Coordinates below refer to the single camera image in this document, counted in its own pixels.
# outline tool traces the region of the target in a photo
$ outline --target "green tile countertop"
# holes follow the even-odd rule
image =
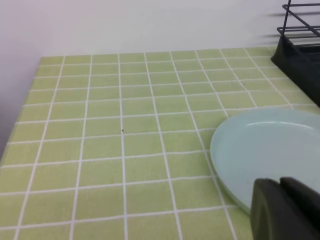
[[[210,164],[226,118],[318,107],[268,47],[43,57],[0,169],[1,240],[249,240]]]

